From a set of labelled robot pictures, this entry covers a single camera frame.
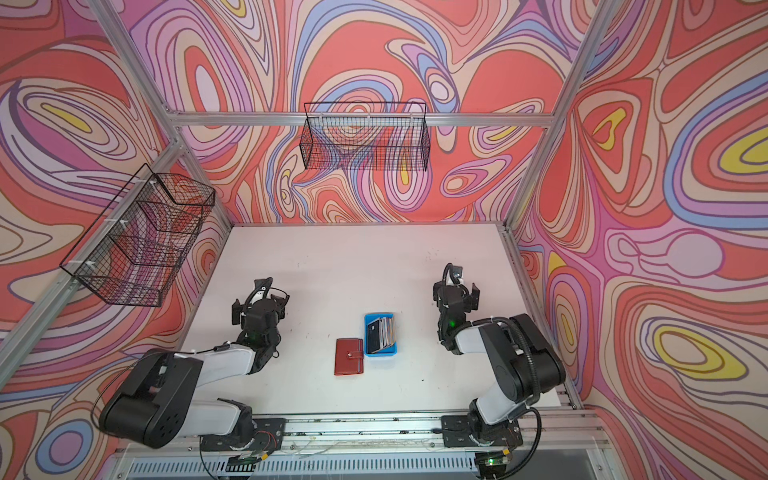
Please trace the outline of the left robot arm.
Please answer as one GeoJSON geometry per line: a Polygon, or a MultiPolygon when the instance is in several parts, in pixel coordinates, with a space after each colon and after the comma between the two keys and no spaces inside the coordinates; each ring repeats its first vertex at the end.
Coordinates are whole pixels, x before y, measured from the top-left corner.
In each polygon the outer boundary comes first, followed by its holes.
{"type": "Polygon", "coordinates": [[[278,326],[285,318],[289,293],[270,277],[257,279],[245,300],[231,306],[240,333],[233,341],[200,351],[152,349],[129,368],[126,377],[95,418],[104,434],[160,449],[178,437],[195,437],[214,450],[267,452],[274,436],[256,426],[253,410],[243,402],[199,400],[196,391],[225,379],[261,372],[278,357],[278,326]]]}

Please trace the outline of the red leather card holder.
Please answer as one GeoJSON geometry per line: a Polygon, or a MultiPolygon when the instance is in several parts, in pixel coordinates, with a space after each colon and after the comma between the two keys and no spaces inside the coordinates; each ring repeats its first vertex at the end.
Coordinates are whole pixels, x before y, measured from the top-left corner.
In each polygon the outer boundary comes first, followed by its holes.
{"type": "Polygon", "coordinates": [[[364,372],[364,351],[361,338],[339,338],[336,340],[334,375],[351,376],[364,372]]]}

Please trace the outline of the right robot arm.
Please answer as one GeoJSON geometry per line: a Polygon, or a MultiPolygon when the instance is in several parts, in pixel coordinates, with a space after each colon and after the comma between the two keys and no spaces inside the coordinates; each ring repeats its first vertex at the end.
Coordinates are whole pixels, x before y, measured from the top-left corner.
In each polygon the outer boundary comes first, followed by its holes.
{"type": "Polygon", "coordinates": [[[480,290],[438,281],[433,301],[439,312],[438,339],[454,355],[484,354],[495,383],[470,402],[456,433],[478,446],[519,445],[513,423],[534,409],[541,396],[565,381],[566,371],[552,345],[527,314],[476,321],[480,290]]]}

